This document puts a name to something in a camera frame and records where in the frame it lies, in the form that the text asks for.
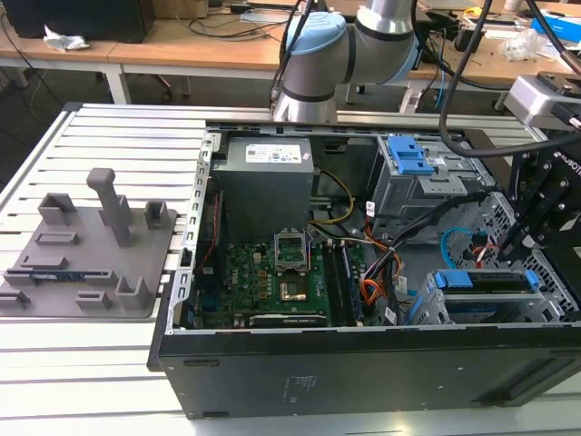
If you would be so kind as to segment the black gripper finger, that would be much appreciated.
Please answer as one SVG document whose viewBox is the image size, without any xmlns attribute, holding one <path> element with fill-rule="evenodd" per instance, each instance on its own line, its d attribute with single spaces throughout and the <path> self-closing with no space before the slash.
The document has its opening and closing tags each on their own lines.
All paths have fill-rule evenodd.
<svg viewBox="0 0 581 436">
<path fill-rule="evenodd" d="M 539 152 L 525 152 L 513 156 L 507 198 L 515 221 L 501 239 L 498 252 L 501 262 L 521 260 L 535 246 L 530 235 L 530 201 L 537 192 L 538 158 Z"/>
<path fill-rule="evenodd" d="M 538 165 L 520 183 L 520 226 L 525 239 L 549 246 L 562 239 L 566 222 L 568 172 L 563 165 Z"/>
</svg>

